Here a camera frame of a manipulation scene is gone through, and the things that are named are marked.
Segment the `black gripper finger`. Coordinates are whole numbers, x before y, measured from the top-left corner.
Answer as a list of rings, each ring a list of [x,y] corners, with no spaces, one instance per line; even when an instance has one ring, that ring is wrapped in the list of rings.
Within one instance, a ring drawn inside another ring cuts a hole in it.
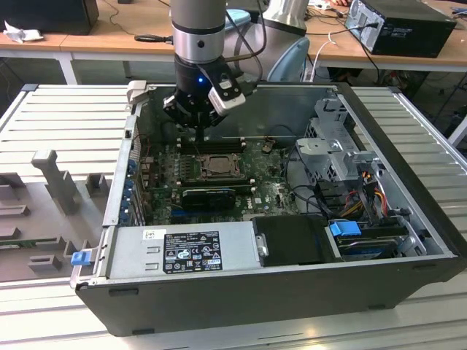
[[[204,141],[204,131],[207,128],[219,125],[225,119],[225,115],[218,114],[214,109],[200,114],[200,141]]]
[[[193,95],[172,95],[163,100],[163,110],[183,128],[195,131],[195,140],[201,141],[201,110]]]

